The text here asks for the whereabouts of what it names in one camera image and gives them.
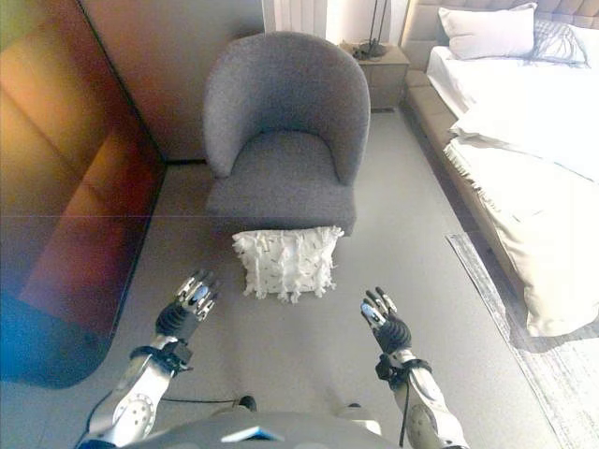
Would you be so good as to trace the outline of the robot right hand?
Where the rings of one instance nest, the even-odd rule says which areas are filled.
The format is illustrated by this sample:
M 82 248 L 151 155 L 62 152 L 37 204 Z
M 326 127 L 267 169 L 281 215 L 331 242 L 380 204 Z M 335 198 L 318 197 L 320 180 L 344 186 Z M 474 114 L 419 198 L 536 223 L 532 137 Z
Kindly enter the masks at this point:
M 412 336 L 408 325 L 399 317 L 398 309 L 391 297 L 379 286 L 375 293 L 365 292 L 360 313 L 368 323 L 384 354 L 412 347 Z

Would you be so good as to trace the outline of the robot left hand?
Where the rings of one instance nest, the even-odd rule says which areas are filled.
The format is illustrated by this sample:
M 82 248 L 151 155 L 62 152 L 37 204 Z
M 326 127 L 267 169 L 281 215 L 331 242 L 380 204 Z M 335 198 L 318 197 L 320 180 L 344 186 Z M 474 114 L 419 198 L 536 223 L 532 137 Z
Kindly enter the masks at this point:
M 213 271 L 194 272 L 176 290 L 173 301 L 160 312 L 155 323 L 156 333 L 188 342 L 215 305 L 219 286 Z

